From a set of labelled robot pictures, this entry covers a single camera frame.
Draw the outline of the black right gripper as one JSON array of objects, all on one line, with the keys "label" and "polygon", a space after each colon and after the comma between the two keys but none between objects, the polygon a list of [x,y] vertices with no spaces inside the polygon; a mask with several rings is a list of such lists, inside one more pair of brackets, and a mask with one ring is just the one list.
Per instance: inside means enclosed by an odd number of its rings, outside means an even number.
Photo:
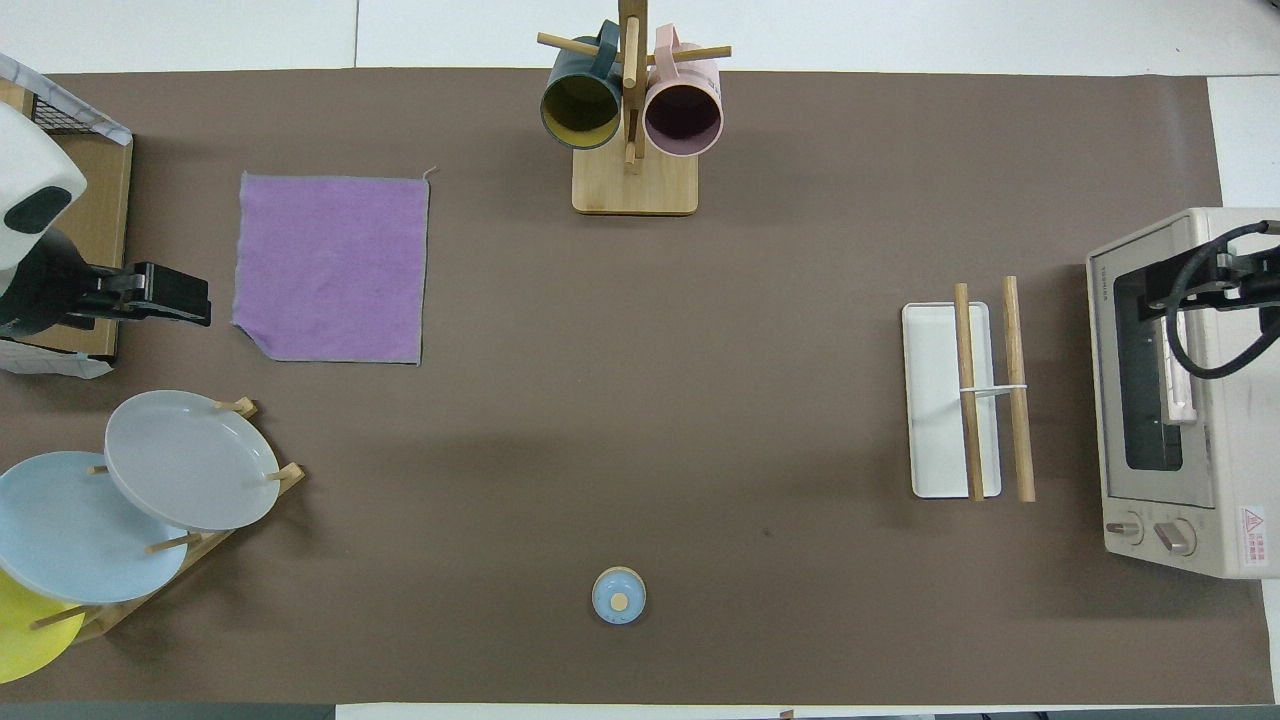
[{"label": "black right gripper", "polygon": [[1279,251],[1212,252],[1197,261],[1193,251],[1170,264],[1147,266],[1147,306],[1165,307],[1276,307],[1279,304]]}]

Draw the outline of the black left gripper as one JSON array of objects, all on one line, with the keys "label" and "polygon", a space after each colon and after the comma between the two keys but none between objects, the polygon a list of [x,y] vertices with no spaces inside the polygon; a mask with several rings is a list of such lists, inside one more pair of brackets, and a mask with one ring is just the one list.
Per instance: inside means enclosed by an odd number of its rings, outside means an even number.
[{"label": "black left gripper", "polygon": [[186,274],[155,263],[133,263],[124,268],[88,265],[87,286],[68,313],[68,323],[92,325],[99,319],[191,320],[210,327],[212,305],[209,283],[191,281]]}]

